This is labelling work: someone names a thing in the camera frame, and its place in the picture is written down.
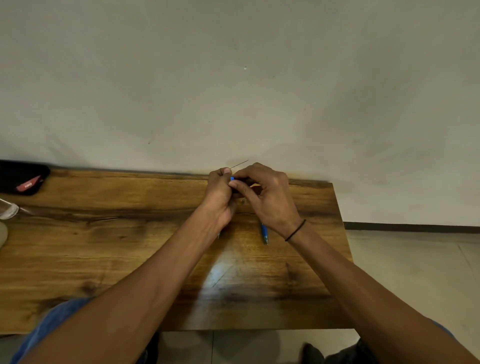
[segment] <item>baseboard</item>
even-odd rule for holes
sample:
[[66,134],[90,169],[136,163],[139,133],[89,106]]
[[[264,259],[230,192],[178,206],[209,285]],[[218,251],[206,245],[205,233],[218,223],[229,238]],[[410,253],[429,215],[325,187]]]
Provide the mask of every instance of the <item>baseboard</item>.
[[372,230],[372,231],[410,231],[410,232],[443,232],[457,234],[480,234],[480,226],[455,226],[455,225],[416,225],[416,224],[376,224],[372,222],[343,223],[346,230]]

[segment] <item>person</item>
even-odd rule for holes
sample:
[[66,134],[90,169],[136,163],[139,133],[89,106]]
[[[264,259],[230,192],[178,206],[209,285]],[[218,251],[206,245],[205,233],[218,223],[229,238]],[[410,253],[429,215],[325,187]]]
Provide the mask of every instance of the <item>person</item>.
[[[52,309],[12,363],[131,364],[156,359],[156,331],[162,319],[202,254],[235,213],[233,189],[250,202],[264,225],[284,239],[303,223],[285,173],[254,163],[233,176],[231,181],[229,168],[211,172],[201,204],[155,254],[98,297]],[[255,182],[260,189],[251,188]],[[302,363],[479,362],[446,329],[333,249],[308,222],[288,242],[338,300],[360,336],[357,345],[326,359],[305,345]]]

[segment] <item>floor tile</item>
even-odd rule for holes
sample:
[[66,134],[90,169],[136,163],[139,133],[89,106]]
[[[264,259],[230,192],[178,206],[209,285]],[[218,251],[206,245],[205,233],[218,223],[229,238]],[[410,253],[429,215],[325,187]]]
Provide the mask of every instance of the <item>floor tile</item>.
[[328,355],[357,340],[351,329],[215,331],[212,364],[297,363],[304,342]]
[[348,240],[358,266],[480,358],[480,288],[458,245],[477,235],[349,231]]
[[480,235],[478,243],[459,243],[458,246],[470,265],[477,284],[480,286]]
[[158,363],[211,364],[212,331],[162,332]]
[[0,364],[8,364],[22,344],[24,335],[11,335],[0,338]]

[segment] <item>hand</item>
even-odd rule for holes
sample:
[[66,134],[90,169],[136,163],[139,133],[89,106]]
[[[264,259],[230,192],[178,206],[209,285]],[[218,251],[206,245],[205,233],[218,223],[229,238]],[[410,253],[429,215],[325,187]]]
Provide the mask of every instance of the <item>hand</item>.
[[[245,196],[264,225],[278,232],[284,239],[301,224],[302,219],[288,189],[285,173],[254,163],[239,170],[233,177],[235,180],[228,184]],[[258,183],[261,188],[249,187],[253,183]]]
[[202,202],[202,205],[217,219],[219,231],[232,220],[237,209],[237,203],[232,198],[232,189],[228,185],[231,175],[230,168],[220,168],[210,172]]

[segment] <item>forearm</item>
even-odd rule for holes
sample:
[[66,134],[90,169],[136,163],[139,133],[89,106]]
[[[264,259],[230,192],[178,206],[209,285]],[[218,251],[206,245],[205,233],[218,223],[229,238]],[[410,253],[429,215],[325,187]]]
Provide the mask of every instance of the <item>forearm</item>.
[[306,224],[297,249],[380,362],[477,363],[455,339],[349,262]]
[[144,264],[65,321],[22,364],[134,363],[219,229],[200,206]]

